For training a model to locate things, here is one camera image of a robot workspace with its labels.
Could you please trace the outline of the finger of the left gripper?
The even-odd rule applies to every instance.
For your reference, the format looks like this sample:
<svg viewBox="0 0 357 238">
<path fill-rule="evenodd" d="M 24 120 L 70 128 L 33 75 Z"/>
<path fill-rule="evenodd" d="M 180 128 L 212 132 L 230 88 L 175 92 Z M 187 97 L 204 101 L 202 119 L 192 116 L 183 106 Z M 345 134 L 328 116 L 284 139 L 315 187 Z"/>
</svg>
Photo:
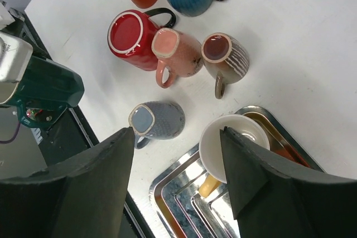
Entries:
<svg viewBox="0 0 357 238">
<path fill-rule="evenodd" d="M 20 81 L 32 53 L 28 42 L 1 31 L 1 82 Z"/>
</svg>

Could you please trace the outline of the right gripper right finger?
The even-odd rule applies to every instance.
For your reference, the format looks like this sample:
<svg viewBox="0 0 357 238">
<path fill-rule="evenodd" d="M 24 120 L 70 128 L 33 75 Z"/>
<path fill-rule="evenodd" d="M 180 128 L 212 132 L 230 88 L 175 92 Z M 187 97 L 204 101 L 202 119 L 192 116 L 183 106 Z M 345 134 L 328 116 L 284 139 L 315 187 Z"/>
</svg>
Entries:
<svg viewBox="0 0 357 238">
<path fill-rule="evenodd" d="M 231 127 L 220 141 L 241 237 L 356 236 L 356 180 L 290 161 Z"/>
</svg>

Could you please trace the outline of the dark green mug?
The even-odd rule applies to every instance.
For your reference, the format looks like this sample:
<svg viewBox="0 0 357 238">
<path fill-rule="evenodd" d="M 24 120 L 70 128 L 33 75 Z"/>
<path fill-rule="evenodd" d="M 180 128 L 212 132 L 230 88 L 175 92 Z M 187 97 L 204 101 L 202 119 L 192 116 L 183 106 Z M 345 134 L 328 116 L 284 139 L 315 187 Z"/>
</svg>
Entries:
<svg viewBox="0 0 357 238">
<path fill-rule="evenodd" d="M 79 74 L 52 60 L 31 56 L 19 82 L 1 83 L 1 108 L 16 108 L 28 128 L 48 129 L 84 95 Z"/>
</svg>

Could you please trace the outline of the yellow mug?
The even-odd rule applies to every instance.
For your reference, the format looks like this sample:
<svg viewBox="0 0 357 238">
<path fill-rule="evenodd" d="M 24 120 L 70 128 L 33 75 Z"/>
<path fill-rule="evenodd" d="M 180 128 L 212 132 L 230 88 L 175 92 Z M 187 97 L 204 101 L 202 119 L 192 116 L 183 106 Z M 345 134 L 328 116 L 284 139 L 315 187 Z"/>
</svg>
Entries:
<svg viewBox="0 0 357 238">
<path fill-rule="evenodd" d="M 230 114 L 212 121 L 203 131 L 199 141 L 201 162 L 208 176 L 199 188 L 199 194 L 207 198 L 221 183 L 226 183 L 220 131 L 231 127 L 246 138 L 269 150 L 270 143 L 263 128 L 253 119 L 244 115 Z"/>
</svg>

